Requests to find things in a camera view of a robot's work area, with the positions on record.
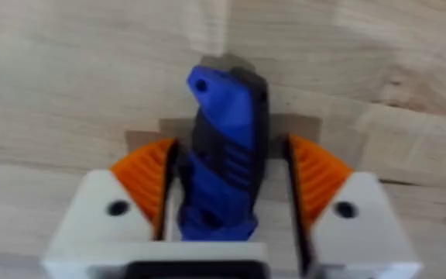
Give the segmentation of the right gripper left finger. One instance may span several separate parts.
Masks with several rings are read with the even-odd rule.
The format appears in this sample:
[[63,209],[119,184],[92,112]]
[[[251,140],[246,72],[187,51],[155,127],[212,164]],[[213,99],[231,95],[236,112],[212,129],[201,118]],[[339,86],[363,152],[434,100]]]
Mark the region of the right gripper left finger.
[[162,231],[174,138],[129,153],[82,178],[46,253],[47,262],[111,260]]

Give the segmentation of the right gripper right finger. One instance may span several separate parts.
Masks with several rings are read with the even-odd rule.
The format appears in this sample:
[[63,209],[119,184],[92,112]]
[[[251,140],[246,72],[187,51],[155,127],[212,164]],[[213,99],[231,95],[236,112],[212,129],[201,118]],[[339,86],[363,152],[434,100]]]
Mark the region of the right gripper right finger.
[[424,268],[377,176],[288,135],[301,276],[417,276]]

